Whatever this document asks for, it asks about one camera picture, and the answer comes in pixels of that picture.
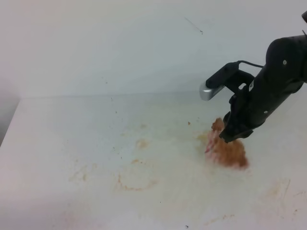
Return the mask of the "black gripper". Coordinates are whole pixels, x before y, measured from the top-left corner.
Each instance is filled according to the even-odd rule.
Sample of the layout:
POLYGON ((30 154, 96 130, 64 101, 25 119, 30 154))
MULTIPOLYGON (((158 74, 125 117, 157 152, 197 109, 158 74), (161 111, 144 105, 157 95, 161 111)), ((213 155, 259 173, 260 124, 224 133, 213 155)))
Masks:
POLYGON ((230 100, 219 137, 226 143, 248 138, 291 94, 306 83, 306 37, 274 40, 266 63, 247 89, 230 100))

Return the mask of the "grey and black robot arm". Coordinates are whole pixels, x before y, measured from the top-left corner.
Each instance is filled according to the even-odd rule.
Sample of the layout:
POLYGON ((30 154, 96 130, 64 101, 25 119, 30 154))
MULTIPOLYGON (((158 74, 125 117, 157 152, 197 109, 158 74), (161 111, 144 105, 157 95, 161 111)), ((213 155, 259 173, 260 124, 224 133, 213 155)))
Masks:
POLYGON ((224 116, 225 142, 247 138, 307 81, 307 35, 274 40, 268 47, 266 63, 256 77, 236 70, 226 81, 234 92, 230 112, 224 116))

